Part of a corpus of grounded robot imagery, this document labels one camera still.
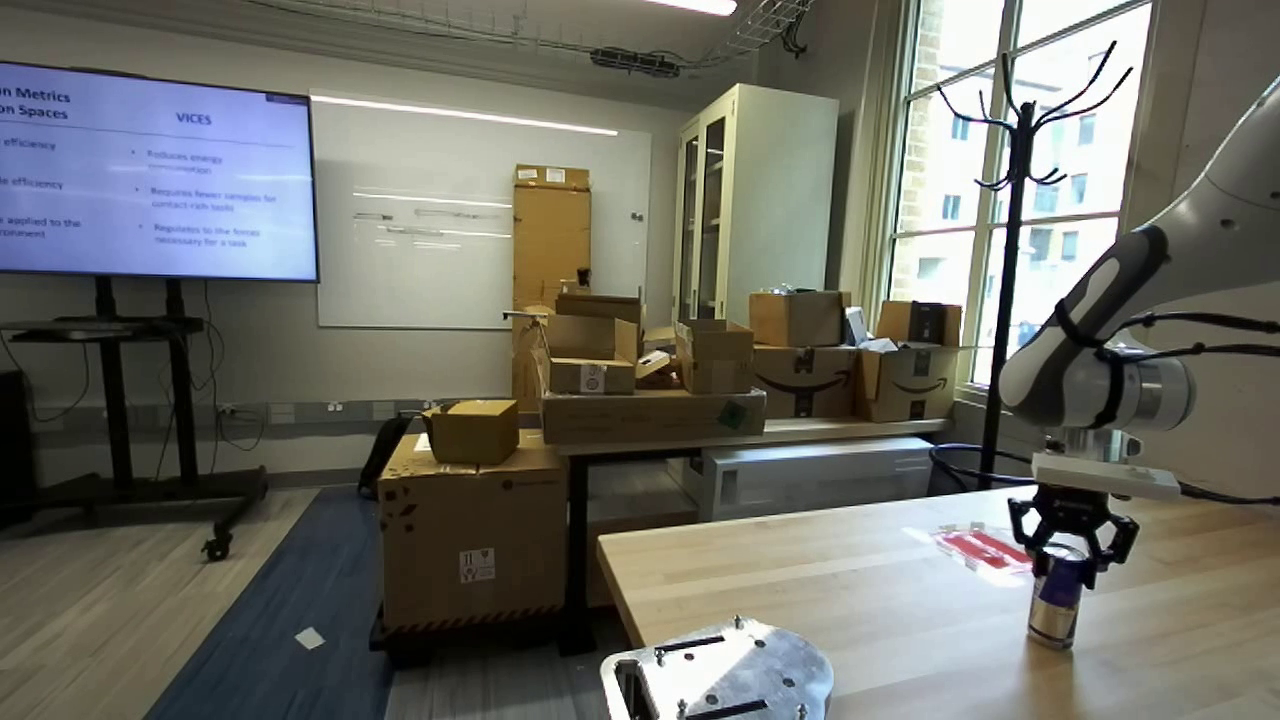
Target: white desk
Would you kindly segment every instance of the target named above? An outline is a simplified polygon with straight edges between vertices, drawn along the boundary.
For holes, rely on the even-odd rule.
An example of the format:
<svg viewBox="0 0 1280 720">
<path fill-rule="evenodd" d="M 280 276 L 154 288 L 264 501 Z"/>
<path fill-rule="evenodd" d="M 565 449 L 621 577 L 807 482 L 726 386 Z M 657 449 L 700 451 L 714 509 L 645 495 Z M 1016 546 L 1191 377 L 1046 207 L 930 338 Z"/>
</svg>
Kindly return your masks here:
<svg viewBox="0 0 1280 720">
<path fill-rule="evenodd" d="M 1280 715 L 1280 513 L 1112 513 L 1145 527 L 1082 594 L 1071 653 L 1026 641 L 1026 580 L 1001 590 L 913 537 L 972 519 L 1009 537 L 1003 492 L 614 534 L 601 556 L 633 646 L 732 615 L 799 634 L 837 667 L 837 720 Z"/>
</svg>

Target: ceiling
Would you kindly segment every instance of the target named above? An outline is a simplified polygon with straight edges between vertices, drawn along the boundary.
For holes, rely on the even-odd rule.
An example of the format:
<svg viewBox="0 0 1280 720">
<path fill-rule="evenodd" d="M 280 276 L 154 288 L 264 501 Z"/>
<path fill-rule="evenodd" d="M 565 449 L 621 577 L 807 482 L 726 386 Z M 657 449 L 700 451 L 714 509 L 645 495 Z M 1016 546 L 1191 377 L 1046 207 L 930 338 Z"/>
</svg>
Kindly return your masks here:
<svg viewBox="0 0 1280 720">
<path fill-rule="evenodd" d="M 645 105 L 703 105 L 799 56 L 815 0 L 734 0 L 700 17 L 653 0 L 0 0 L 54 17 L 192 32 L 449 75 Z"/>
</svg>

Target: television screen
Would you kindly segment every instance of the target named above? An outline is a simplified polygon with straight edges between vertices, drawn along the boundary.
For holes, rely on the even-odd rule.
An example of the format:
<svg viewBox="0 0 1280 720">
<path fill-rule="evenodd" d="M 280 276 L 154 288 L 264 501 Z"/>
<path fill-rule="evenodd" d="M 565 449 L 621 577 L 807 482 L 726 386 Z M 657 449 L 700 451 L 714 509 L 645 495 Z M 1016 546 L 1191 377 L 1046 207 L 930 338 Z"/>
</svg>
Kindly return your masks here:
<svg viewBox="0 0 1280 720">
<path fill-rule="evenodd" d="M 315 280 L 311 102 L 0 63 L 0 273 Z"/>
</svg>

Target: small bottle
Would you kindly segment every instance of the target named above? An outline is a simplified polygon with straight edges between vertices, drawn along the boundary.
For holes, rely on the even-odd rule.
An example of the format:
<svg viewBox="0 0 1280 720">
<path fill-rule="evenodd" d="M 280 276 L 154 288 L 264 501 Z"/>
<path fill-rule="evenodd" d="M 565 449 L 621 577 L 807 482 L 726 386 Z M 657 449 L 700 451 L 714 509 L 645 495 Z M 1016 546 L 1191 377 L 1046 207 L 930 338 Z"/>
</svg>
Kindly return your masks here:
<svg viewBox="0 0 1280 720">
<path fill-rule="evenodd" d="M 1045 574 L 1037 577 L 1033 615 L 1026 615 L 1033 641 L 1060 653 L 1071 649 L 1082 580 L 1088 580 L 1088 556 L 1078 549 L 1069 549 L 1069 546 L 1045 549 Z"/>
</svg>

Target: blue carpet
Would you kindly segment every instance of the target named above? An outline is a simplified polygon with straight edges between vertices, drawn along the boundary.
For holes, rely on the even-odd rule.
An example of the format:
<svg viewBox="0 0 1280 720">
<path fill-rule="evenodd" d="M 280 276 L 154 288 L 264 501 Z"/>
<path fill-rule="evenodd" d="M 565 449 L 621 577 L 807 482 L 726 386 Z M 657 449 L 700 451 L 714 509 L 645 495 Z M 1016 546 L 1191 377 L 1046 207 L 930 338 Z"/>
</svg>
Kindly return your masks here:
<svg viewBox="0 0 1280 720">
<path fill-rule="evenodd" d="M 146 715 L 379 720 L 392 665 L 367 653 L 374 607 L 374 506 L 322 489 Z M 322 637 L 315 653 L 296 646 L 304 627 Z"/>
</svg>

